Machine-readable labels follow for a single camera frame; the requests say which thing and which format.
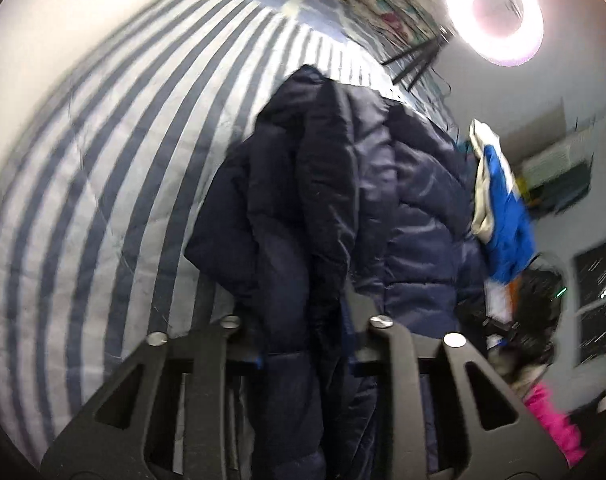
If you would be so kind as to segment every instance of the bed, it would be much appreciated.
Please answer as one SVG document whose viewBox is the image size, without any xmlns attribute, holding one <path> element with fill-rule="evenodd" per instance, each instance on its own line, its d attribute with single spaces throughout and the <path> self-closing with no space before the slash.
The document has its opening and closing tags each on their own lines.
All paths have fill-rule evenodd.
<svg viewBox="0 0 606 480">
<path fill-rule="evenodd" d="M 78 64 L 0 172 L 0 423 L 38 463 L 149 332 L 231 297 L 182 256 L 227 150 L 302 64 L 406 102 L 454 136 L 430 75 L 334 0 L 155 0 Z"/>
</svg>

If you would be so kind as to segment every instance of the circular ceiling light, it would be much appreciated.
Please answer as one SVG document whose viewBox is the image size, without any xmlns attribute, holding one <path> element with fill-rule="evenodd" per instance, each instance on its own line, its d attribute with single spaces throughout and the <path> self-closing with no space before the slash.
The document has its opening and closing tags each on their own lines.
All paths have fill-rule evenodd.
<svg viewBox="0 0 606 480">
<path fill-rule="evenodd" d="M 523 20 L 517 31 L 504 38 L 485 32 L 474 16 L 474 0 L 446 0 L 449 17 L 457 32 L 488 61 L 517 66 L 537 53 L 543 40 L 543 16 L 537 0 L 521 0 Z"/>
</svg>

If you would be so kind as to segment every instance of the pink fabric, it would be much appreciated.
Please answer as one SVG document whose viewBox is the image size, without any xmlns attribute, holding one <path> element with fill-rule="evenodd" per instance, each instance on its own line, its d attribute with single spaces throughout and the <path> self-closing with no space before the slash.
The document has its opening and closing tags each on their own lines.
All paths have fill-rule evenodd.
<svg viewBox="0 0 606 480">
<path fill-rule="evenodd" d="M 525 405 L 557 443 L 570 467 L 583 458 L 581 434 L 565 415 L 554 409 L 547 386 L 536 384 L 525 399 Z"/>
</svg>

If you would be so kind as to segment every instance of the puffer jacket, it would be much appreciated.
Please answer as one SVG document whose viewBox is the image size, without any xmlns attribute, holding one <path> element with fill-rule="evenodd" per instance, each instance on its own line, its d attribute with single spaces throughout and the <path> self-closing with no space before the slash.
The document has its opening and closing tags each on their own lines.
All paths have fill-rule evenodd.
<svg viewBox="0 0 606 480">
<path fill-rule="evenodd" d="M 253 478 L 369 478 L 377 388 L 342 355 L 343 285 L 414 333 L 457 330 L 456 305 L 482 303 L 486 275 L 467 177 L 425 117 L 310 66 L 231 150 L 185 256 L 235 296 L 263 349 Z"/>
</svg>

